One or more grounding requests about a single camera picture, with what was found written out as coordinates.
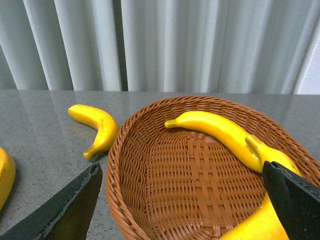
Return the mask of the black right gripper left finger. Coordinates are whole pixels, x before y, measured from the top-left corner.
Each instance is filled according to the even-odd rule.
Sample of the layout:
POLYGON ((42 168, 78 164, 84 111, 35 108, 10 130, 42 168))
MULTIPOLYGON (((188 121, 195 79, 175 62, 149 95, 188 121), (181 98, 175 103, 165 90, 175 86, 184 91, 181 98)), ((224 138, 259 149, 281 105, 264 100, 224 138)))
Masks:
POLYGON ((85 240, 103 179, 94 163, 0 236, 2 240, 85 240))

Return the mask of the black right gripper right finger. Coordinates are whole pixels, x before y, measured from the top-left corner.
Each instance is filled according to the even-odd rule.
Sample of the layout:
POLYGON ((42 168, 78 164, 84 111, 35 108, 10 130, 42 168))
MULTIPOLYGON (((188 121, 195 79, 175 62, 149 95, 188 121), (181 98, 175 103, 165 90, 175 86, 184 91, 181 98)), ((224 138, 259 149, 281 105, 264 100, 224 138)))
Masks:
POLYGON ((320 188, 276 161, 262 169, 266 191, 290 240, 320 238, 320 188))

